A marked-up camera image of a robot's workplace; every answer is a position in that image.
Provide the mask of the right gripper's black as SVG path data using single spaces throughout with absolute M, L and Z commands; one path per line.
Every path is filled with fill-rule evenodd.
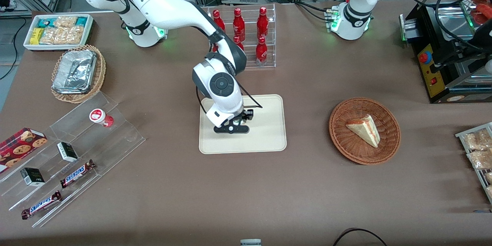
M 241 114 L 229 120 L 229 125 L 214 127 L 214 131 L 216 133 L 230 134 L 233 132 L 233 133 L 246 134 L 250 130 L 250 128 L 247 125 L 245 125 L 246 121 L 248 121 L 248 114 L 246 112 L 242 112 Z

